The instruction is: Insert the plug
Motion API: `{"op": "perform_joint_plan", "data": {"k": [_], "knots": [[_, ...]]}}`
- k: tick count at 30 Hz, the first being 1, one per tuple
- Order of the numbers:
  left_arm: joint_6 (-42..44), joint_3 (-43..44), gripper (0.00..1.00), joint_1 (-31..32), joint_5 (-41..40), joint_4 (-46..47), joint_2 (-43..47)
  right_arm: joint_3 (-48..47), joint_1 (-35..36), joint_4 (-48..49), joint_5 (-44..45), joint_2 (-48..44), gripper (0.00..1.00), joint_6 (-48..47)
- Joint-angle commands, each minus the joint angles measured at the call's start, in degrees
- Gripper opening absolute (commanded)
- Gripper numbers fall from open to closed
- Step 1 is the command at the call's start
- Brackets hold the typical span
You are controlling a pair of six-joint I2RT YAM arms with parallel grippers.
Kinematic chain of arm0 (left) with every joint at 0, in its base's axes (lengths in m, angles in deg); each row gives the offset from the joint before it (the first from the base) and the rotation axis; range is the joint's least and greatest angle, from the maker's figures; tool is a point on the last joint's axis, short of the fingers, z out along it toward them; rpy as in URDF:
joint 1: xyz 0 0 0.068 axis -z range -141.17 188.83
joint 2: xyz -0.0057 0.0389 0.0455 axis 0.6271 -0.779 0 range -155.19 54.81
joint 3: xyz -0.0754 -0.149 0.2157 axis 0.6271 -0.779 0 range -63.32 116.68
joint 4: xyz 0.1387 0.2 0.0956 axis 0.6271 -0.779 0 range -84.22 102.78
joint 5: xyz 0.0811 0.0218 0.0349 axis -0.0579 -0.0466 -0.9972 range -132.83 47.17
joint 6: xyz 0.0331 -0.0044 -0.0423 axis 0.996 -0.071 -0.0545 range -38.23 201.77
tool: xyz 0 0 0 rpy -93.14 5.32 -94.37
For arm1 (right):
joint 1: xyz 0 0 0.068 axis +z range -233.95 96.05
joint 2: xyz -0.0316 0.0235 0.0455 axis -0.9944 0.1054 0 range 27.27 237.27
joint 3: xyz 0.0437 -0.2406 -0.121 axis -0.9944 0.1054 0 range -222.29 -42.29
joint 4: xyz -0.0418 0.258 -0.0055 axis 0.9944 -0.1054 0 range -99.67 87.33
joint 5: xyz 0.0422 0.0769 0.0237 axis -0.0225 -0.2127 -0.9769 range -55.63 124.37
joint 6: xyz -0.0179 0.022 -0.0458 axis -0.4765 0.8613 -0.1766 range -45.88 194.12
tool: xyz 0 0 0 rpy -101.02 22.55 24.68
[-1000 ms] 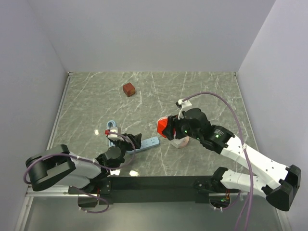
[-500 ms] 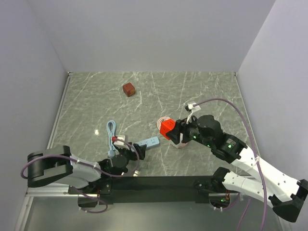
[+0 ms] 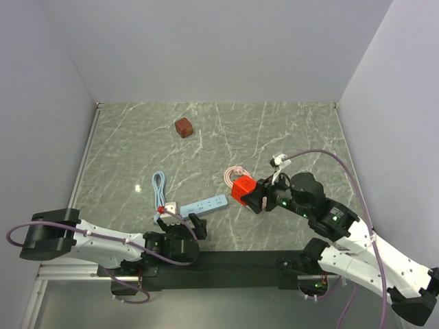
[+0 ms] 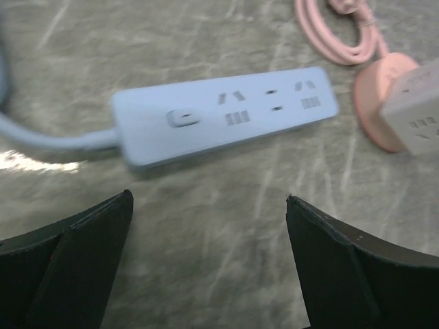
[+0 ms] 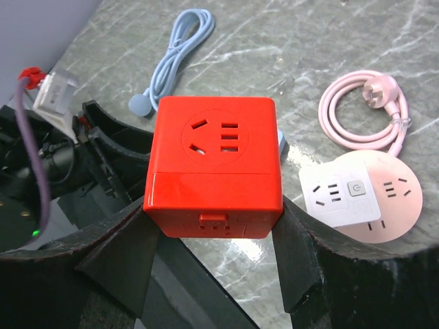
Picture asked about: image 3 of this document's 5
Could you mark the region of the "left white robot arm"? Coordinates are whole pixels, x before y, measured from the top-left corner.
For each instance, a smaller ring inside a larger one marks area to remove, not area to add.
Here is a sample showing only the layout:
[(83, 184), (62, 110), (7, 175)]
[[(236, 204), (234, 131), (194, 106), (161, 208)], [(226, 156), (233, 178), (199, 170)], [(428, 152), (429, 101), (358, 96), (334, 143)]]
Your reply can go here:
[(20, 257), (47, 261), (76, 258), (115, 269), (121, 275), (133, 273), (138, 266), (159, 263), (186, 266), (200, 255), (199, 242), (206, 239), (206, 220), (189, 214), (189, 223), (158, 220), (157, 232), (124, 233), (101, 228), (79, 218), (74, 208), (40, 212), (27, 223), (27, 234)]

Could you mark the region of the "red cube socket adapter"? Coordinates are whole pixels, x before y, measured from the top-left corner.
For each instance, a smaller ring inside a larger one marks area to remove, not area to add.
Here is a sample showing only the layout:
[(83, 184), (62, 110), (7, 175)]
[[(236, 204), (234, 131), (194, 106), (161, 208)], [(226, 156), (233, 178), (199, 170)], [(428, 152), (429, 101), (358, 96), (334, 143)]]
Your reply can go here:
[(242, 175), (233, 182), (230, 196), (240, 204), (247, 206), (247, 203), (242, 199), (242, 197), (253, 192), (253, 190), (256, 188), (256, 185), (257, 182), (250, 176)]

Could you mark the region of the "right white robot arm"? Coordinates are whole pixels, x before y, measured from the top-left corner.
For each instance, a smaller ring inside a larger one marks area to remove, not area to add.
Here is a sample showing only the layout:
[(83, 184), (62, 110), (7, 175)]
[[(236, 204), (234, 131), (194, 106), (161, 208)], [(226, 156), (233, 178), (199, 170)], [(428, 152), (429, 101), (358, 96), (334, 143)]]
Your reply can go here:
[(402, 254), (352, 210), (328, 198), (311, 173), (281, 173), (276, 181), (243, 175), (234, 181), (231, 195), (255, 213), (279, 206), (308, 221), (318, 237), (303, 250), (306, 272), (341, 275), (384, 297), (405, 321), (426, 324), (437, 302), (438, 268)]

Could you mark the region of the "blue power strip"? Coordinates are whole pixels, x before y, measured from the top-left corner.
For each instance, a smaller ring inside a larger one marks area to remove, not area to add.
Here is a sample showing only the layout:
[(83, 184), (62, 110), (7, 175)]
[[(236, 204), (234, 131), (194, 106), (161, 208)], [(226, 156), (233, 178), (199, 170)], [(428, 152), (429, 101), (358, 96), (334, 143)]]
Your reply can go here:
[(228, 200), (224, 194), (203, 199), (192, 204), (187, 204), (180, 207), (180, 216), (183, 219), (188, 219), (189, 214), (193, 213), (197, 216), (201, 216), (208, 212), (216, 211), (227, 207)]

